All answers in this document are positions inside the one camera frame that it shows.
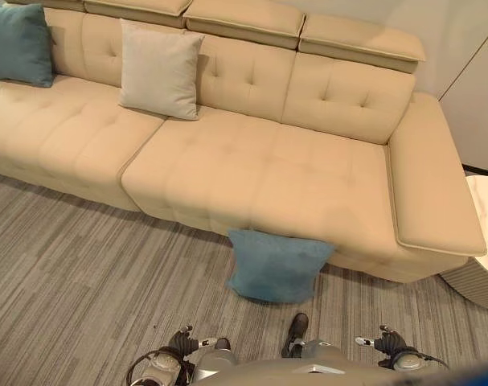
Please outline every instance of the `white wall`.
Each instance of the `white wall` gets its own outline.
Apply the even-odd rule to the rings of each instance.
[[[428,60],[416,71],[416,88],[438,98],[488,36],[488,0],[274,1],[308,13],[358,18],[419,36]],[[465,82],[460,85],[458,80],[453,86],[458,90],[450,89],[448,94],[451,94],[443,98],[445,114],[450,118],[462,162],[488,169],[488,59],[478,60]],[[473,103],[468,102],[470,92],[475,98]]]
[[[488,170],[488,40],[441,103],[461,161]]]

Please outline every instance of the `teal pillow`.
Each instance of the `teal pillow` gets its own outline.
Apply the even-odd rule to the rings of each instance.
[[[299,303],[314,296],[314,281],[334,251],[322,241],[229,231],[236,271],[228,286],[267,302]]]
[[[0,6],[0,79],[51,87],[50,42],[41,4]]]

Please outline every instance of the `carpet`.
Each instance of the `carpet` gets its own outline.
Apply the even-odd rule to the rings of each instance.
[[[362,363],[383,355],[354,337],[385,323],[451,367],[488,359],[488,310],[438,276],[401,285],[326,265],[312,300],[278,305],[226,288],[233,268],[226,237],[0,175],[0,384],[120,385],[186,324],[228,337],[242,362],[277,358],[298,311],[306,338]]]

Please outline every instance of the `leather sofa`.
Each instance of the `leather sofa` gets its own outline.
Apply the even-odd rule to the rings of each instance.
[[[331,264],[391,281],[485,253],[441,107],[413,91],[418,38],[267,0],[43,3],[69,8],[46,8],[57,76],[0,81],[0,174],[223,235],[324,240]],[[118,104],[118,17],[206,34],[198,121]]]

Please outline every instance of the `side table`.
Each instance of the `side table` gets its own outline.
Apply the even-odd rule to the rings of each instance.
[[[488,250],[488,177],[470,175],[467,182]],[[488,252],[485,256],[471,257],[467,264],[443,272],[441,276],[462,296],[488,309]]]

